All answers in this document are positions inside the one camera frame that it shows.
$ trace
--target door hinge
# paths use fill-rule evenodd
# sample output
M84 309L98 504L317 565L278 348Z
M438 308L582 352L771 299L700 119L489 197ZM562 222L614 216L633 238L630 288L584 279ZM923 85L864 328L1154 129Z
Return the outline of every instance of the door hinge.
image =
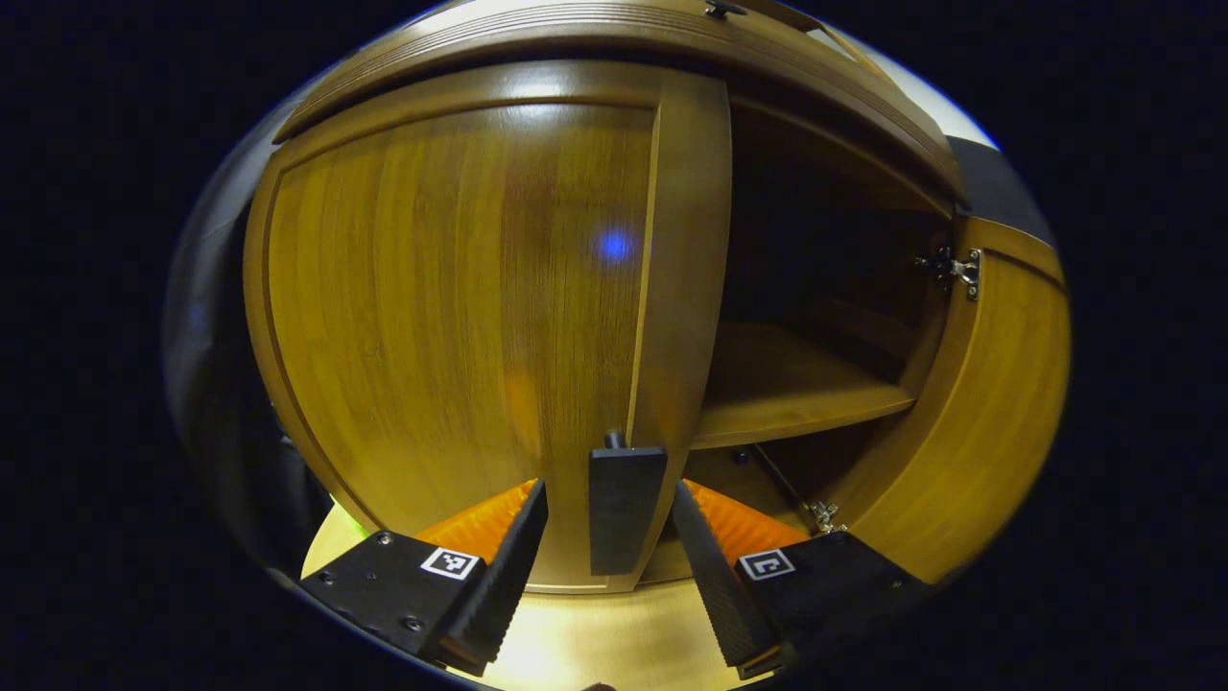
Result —
M968 290L968 298L975 302L980 295L981 250L970 248L965 261L952 259L950 255L950 244L943 244L935 249L932 257L914 257L912 263L930 270L944 292L950 291L952 276L958 277Z
M810 511L814 520L819 524L820 535L849 530L847 525L842 523L837 524L831 520L833 517L836 515L836 512L840 511L840 507L824 502L809 502L806 508Z

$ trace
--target cabinet door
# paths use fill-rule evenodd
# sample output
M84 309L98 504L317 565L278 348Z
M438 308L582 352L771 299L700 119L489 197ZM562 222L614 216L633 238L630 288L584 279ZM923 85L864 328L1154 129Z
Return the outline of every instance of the cabinet door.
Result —
M952 290L916 405L877 431L831 485L849 531L926 583L966 566L1027 497L1057 432L1071 324L1052 247L976 216L957 257L980 254L976 299Z
M367 529L414 535L530 477L538 590L634 585L682 474L729 214L725 85L602 61L441 76L273 157L244 290L287 432ZM670 452L645 555L589 574L588 452Z

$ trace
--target metal hinge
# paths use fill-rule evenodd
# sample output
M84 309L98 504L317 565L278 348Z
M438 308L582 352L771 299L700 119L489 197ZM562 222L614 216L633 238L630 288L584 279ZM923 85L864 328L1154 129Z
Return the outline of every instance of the metal hinge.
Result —
M933 257L914 257L912 263L933 272L935 281L943 291L950 290L950 277L958 277L968 288L968 298L976 301L980 295L981 250L973 247L968 250L968 260L950 258L950 244L938 247Z
M793 487L793 484L790 482L787 477L785 477L785 474L780 471L776 464L772 463L771 458L768 457L768 452L764 452L763 447L760 447L759 444L752 444L750 448L755 450L755 454L759 457L759 459L764 463L768 470L771 471L772 477L775 477L776 480L777 487L780 487L781 491L783 491L785 495L787 495L788 498L792 500L793 503L799 509L806 512L803 517L808 515L808 518L810 519L807 523L810 523L809 528L812 534L826 535L829 533L839 533L841 530L849 530L849 527L844 524L837 525L831 523L831 517L836 515L836 512L840 511L840 507L835 504L824 504L823 502L808 502ZM745 452L738 452L734 454L734 463L743 464L745 463L745 460L747 460Z
M810 514L814 517L815 523L819 524L819 534L828 535L829 533L841 533L849 530L845 524L835 524L831 522L831 517L836 515L840 507L835 504L824 504L823 502L808 502L806 508L809 509Z

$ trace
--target closed cabinet door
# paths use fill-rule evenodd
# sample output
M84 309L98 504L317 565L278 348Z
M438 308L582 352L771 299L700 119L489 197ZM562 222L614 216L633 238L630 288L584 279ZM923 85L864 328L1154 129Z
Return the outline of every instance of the closed cabinet door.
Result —
M257 358L303 458L368 529L414 535L532 477L529 578L634 585L712 352L729 216L725 85L603 61L436 77L290 140L253 203ZM588 453L669 453L639 563L592 576Z

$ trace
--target orange finger pad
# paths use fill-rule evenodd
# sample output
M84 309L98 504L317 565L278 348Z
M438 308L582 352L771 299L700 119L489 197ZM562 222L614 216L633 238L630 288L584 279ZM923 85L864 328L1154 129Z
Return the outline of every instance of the orange finger pad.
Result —
M476 555L490 566L507 529L516 520L537 479L524 481L507 492L475 504L414 538L445 550Z
M809 535L795 530L779 520L761 514L742 502L713 492L702 485L683 480L699 511L707 522L707 528L721 546L721 555L734 568L738 557L779 550L810 539Z

